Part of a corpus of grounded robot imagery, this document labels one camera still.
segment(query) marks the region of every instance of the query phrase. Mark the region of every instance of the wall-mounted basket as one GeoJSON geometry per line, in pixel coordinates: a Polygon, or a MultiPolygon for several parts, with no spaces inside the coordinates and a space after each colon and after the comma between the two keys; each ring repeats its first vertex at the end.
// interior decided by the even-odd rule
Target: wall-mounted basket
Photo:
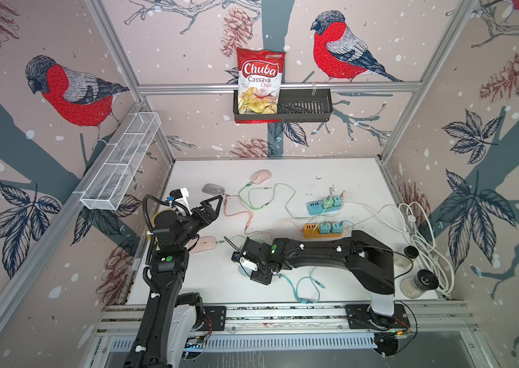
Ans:
{"type": "Polygon", "coordinates": [[[160,128],[156,113],[137,113],[115,143],[80,201],[90,210],[117,210],[147,148],[160,128]]]}
{"type": "Polygon", "coordinates": [[[235,121],[241,123],[249,120],[328,122],[333,112],[329,89],[280,90],[278,114],[240,114],[237,93],[237,90],[233,93],[233,114],[235,121]]]}

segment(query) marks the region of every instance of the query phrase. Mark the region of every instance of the glass jar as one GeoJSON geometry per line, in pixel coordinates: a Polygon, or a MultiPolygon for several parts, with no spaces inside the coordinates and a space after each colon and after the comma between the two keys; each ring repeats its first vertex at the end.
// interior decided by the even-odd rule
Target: glass jar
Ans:
{"type": "Polygon", "coordinates": [[[411,266],[411,261],[415,261],[419,256],[419,250],[417,247],[407,246],[403,248],[403,251],[400,253],[394,254],[394,264],[398,267],[402,267],[406,269],[411,266]]]}
{"type": "Polygon", "coordinates": [[[401,282],[401,291],[410,299],[416,299],[427,290],[435,290],[440,285],[437,276],[430,270],[420,270],[413,277],[407,277],[401,282]]]}

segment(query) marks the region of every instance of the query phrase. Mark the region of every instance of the pink computer mouse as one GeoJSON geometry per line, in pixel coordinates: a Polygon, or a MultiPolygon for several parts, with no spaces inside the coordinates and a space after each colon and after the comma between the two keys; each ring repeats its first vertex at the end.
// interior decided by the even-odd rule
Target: pink computer mouse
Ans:
{"type": "Polygon", "coordinates": [[[268,170],[260,170],[257,173],[251,175],[251,182],[259,185],[271,177],[272,174],[268,170]]]}

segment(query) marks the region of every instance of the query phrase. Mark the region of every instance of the white wire mesh basket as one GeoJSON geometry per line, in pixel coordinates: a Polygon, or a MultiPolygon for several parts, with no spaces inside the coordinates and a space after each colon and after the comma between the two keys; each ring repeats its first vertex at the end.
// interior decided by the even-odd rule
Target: white wire mesh basket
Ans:
{"type": "Polygon", "coordinates": [[[90,210],[117,210],[147,148],[160,128],[156,113],[137,113],[115,143],[80,201],[90,210]]]}

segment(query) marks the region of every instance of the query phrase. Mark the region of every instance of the orange power strip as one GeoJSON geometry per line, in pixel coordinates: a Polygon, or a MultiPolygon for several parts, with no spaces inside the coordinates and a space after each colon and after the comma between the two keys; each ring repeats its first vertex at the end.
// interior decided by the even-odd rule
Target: orange power strip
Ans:
{"type": "Polygon", "coordinates": [[[341,238],[343,236],[343,232],[339,234],[333,234],[330,232],[329,234],[322,234],[319,232],[318,228],[315,228],[316,224],[307,224],[302,228],[302,232],[304,234],[305,239],[316,239],[316,238],[341,238]]]}

